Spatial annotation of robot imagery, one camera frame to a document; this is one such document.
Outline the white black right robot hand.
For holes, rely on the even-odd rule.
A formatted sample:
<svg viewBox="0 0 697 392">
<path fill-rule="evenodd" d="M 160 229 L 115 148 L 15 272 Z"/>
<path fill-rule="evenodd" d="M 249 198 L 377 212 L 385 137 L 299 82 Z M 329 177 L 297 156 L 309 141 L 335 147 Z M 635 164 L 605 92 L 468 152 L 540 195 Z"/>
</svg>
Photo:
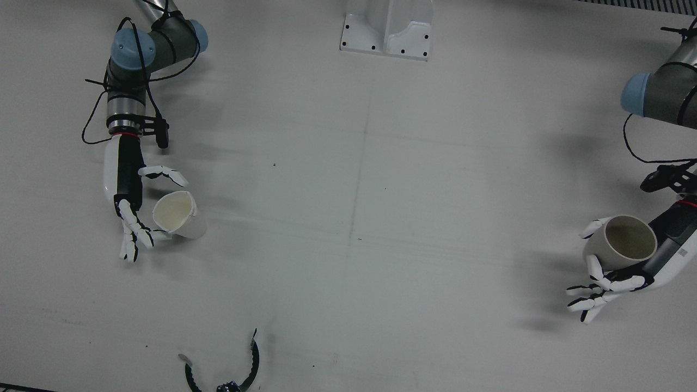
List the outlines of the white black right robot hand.
<svg viewBox="0 0 697 392">
<path fill-rule="evenodd" d="M 188 185 L 181 172 L 171 167 L 147 166 L 139 137 L 127 132 L 117 132 L 105 147 L 103 186 L 106 198 L 112 204 L 124 230 L 119 252 L 122 260 L 137 261 L 139 244 L 153 248 L 157 241 L 171 238 L 162 229 L 150 229 L 138 217 L 143 203 L 143 177 L 166 177 L 178 186 Z"/>
</svg>

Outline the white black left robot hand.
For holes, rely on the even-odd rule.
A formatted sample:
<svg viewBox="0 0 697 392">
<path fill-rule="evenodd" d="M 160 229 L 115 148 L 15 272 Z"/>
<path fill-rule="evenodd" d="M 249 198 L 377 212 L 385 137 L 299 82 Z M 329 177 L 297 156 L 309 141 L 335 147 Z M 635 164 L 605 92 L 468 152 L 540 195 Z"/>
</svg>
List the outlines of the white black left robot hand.
<svg viewBox="0 0 697 392">
<path fill-rule="evenodd" d="M 574 297 L 567 309 L 590 323 L 610 301 L 663 287 L 695 260 L 695 200 L 676 201 L 649 223 L 635 216 L 593 220 L 581 236 L 588 239 L 590 283 L 567 288 Z"/>
</svg>

